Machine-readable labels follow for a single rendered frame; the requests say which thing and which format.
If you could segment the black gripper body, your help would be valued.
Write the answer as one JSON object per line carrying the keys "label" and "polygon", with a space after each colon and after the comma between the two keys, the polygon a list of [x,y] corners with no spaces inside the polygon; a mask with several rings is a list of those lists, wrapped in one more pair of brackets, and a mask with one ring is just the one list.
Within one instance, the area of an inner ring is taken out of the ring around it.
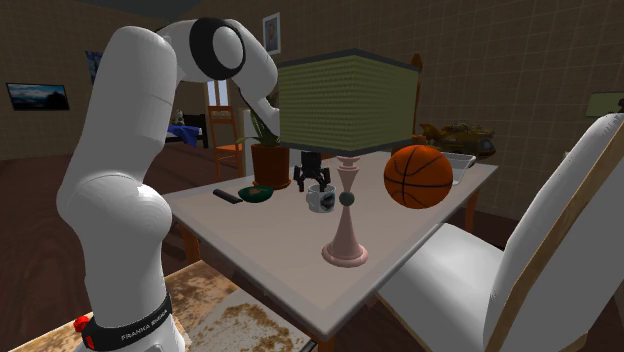
{"label": "black gripper body", "polygon": [[298,170],[300,177],[325,177],[327,174],[322,167],[322,154],[318,152],[302,151]]}

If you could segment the white mug with dark print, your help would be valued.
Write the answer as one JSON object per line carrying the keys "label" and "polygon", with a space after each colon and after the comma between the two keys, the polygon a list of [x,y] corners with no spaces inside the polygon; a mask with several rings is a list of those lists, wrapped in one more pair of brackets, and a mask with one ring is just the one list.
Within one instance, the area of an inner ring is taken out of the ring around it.
{"label": "white mug with dark print", "polygon": [[321,191],[319,184],[311,185],[307,190],[306,202],[309,210],[312,212],[332,212],[336,202],[335,187],[328,184]]}

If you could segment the potted plant in brown pot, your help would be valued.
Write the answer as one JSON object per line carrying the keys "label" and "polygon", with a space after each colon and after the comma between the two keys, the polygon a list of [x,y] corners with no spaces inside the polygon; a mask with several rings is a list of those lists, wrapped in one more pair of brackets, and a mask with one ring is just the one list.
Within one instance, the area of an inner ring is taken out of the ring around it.
{"label": "potted plant in brown pot", "polygon": [[250,118],[256,135],[239,137],[236,142],[256,140],[256,143],[251,145],[253,184],[271,187],[274,190],[284,189],[291,183],[290,150],[280,145],[280,137],[270,130],[253,109],[250,110]]}

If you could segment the green bowl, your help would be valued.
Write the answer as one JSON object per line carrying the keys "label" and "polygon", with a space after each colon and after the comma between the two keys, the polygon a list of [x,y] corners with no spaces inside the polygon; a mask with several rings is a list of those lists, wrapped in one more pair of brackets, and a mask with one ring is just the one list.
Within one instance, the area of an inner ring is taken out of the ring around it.
{"label": "green bowl", "polygon": [[268,186],[250,186],[238,191],[239,197],[248,203],[261,203],[272,197],[274,189]]}

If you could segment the grey table with wooden legs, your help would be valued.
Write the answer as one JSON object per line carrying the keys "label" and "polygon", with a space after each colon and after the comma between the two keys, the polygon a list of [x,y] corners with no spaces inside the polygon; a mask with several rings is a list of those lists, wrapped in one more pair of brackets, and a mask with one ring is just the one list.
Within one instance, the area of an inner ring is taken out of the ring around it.
{"label": "grey table with wooden legs", "polygon": [[394,202],[383,185],[390,155],[361,157],[352,191],[354,233],[368,251],[356,268],[326,262],[341,212],[309,211],[303,193],[291,185],[266,202],[230,204],[214,196],[214,185],[166,195],[176,220],[226,257],[237,271],[295,318],[318,343],[333,352],[333,338],[360,307],[464,203],[474,203],[495,166],[475,164],[438,205],[424,210]]}

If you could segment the green shade pink table lamp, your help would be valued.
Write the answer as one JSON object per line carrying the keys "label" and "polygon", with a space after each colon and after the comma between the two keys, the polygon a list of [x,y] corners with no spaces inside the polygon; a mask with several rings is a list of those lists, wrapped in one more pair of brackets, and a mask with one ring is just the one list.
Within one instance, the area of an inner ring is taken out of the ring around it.
{"label": "green shade pink table lamp", "polygon": [[337,157],[342,214],[322,257],[337,267],[368,259],[350,206],[362,155],[412,142],[422,62],[404,63],[361,49],[283,62],[279,66],[281,145]]}

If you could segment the orange wooden chair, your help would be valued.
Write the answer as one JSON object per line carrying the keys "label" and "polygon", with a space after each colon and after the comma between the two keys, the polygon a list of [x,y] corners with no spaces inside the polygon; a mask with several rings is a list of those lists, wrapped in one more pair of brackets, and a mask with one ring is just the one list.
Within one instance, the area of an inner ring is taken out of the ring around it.
{"label": "orange wooden chair", "polygon": [[[236,124],[236,118],[231,106],[208,106],[206,108],[207,118],[209,121],[210,133],[213,142],[213,154],[216,168],[216,178],[218,182],[222,181],[221,165],[233,165],[237,168],[238,176],[243,175],[242,156],[243,144],[239,143],[239,136]],[[217,144],[215,134],[216,125],[229,125],[232,128],[234,141],[231,144]]]}

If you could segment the orange basketball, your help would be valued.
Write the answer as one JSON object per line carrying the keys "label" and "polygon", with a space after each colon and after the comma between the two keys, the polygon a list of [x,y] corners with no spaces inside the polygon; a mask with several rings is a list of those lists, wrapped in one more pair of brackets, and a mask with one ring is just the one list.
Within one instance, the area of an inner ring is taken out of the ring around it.
{"label": "orange basketball", "polygon": [[425,145],[398,150],[384,169],[384,185],[389,196],[411,209],[437,205],[448,195],[452,184],[450,162],[441,152]]}

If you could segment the window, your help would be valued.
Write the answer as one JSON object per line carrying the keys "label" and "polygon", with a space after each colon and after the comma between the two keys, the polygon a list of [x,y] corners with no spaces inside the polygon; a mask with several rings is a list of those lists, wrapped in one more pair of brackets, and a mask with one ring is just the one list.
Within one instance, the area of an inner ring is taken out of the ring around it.
{"label": "window", "polygon": [[229,106],[229,89],[226,80],[209,81],[205,85],[209,106]]}

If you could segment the bed with blue cloth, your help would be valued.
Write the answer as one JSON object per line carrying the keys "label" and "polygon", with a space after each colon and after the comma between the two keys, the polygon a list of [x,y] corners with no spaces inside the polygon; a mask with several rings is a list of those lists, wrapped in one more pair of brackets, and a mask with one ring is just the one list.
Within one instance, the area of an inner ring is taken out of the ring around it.
{"label": "bed with blue cloth", "polygon": [[209,139],[207,137],[207,121],[204,114],[183,114],[183,125],[174,124],[168,127],[166,143],[183,142],[195,147],[200,141],[204,148],[209,147]]}

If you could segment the clear rectangular container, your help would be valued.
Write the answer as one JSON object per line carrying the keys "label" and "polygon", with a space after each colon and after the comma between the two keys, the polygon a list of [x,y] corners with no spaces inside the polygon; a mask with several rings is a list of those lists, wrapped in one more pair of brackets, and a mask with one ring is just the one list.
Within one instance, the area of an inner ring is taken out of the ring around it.
{"label": "clear rectangular container", "polygon": [[452,168],[453,186],[457,185],[462,180],[466,170],[470,168],[476,161],[476,157],[469,154],[443,152],[443,155],[449,161]]}

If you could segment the brown fish-shaped figure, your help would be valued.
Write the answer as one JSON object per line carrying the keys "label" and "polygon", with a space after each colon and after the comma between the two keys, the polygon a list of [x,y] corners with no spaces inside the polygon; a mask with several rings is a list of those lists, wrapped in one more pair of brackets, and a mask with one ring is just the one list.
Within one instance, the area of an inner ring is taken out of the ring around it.
{"label": "brown fish-shaped figure", "polygon": [[441,152],[467,154],[478,159],[486,159],[496,153],[492,141],[495,132],[471,126],[466,122],[457,122],[437,129],[431,124],[420,124],[427,144]]}

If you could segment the brown patterned robot stand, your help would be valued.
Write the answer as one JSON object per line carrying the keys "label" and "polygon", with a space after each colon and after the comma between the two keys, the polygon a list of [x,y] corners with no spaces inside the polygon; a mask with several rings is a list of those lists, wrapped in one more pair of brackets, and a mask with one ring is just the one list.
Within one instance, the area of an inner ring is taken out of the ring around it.
{"label": "brown patterned robot stand", "polygon": [[185,352],[318,352],[304,332],[203,261],[165,282]]}

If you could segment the white chair with wooden trim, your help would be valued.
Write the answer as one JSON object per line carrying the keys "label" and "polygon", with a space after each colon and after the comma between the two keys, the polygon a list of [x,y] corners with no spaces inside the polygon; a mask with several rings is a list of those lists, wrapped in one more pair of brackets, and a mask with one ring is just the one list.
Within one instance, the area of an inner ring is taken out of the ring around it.
{"label": "white chair with wooden trim", "polygon": [[504,249],[440,225],[379,290],[429,352],[576,352],[624,281],[624,113],[597,119]]}

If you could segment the white-framed portrait wall picture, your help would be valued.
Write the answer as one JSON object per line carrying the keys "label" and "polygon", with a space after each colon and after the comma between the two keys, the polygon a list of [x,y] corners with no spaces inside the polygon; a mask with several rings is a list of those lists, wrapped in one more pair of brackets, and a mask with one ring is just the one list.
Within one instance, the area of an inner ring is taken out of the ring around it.
{"label": "white-framed portrait wall picture", "polygon": [[262,19],[263,26],[263,46],[269,55],[281,52],[281,22],[280,13],[269,15]]}

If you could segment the blue wall picture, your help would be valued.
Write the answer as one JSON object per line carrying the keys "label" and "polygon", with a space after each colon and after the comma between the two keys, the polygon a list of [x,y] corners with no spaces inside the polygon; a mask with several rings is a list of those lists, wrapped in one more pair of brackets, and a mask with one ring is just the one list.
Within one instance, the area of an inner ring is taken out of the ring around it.
{"label": "blue wall picture", "polygon": [[85,55],[86,55],[86,59],[88,63],[90,79],[91,79],[91,82],[94,83],[103,53],[86,51]]}

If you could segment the landscape wall picture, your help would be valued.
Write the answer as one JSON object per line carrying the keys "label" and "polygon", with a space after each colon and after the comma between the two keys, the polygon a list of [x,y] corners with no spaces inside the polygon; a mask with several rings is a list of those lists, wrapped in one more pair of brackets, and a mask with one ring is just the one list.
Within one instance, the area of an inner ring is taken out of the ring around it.
{"label": "landscape wall picture", "polygon": [[7,83],[6,87],[15,111],[69,110],[63,85]]}

